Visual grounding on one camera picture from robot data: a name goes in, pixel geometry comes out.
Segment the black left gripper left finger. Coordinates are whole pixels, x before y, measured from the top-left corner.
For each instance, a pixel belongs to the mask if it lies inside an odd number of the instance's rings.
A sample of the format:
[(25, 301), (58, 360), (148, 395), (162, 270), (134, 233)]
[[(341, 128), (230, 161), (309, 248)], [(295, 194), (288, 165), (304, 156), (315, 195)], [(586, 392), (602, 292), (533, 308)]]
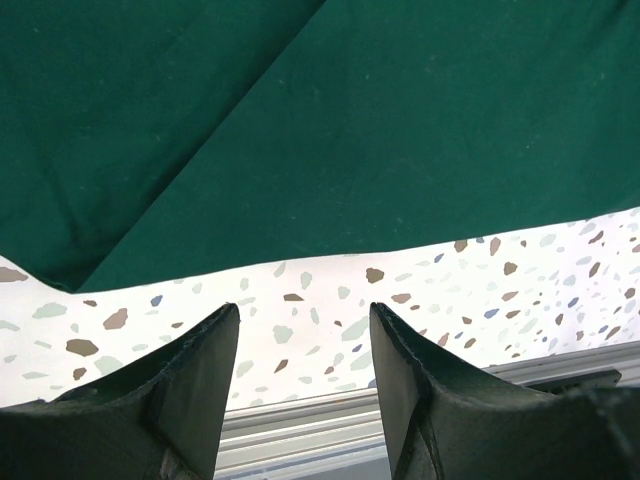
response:
[(1, 411), (4, 479), (211, 479), (239, 309), (56, 399)]

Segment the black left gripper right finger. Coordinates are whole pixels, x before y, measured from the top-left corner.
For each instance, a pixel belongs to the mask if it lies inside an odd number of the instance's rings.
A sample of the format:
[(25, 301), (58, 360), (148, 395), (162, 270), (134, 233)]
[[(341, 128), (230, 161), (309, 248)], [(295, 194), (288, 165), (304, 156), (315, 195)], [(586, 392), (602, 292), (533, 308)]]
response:
[(542, 392), (471, 365), (383, 303), (369, 319), (393, 478), (638, 478), (638, 388)]

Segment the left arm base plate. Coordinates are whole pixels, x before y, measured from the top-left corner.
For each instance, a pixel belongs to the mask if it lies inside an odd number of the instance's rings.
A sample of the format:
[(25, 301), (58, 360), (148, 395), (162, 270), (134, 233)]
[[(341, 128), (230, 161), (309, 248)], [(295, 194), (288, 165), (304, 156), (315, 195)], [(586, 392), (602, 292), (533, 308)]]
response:
[(621, 378), (622, 374), (620, 371), (616, 369), (606, 369), (573, 376), (539, 380), (527, 384), (527, 387), (544, 393), (562, 395), (580, 389), (615, 388)]

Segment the green surgical cloth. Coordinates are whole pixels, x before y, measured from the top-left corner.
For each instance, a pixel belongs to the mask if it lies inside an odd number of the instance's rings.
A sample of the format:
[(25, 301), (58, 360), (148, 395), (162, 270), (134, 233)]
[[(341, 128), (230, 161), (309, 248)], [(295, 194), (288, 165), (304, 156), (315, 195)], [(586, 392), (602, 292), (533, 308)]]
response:
[(1, 5), (1, 253), (68, 292), (638, 203), (635, 1)]

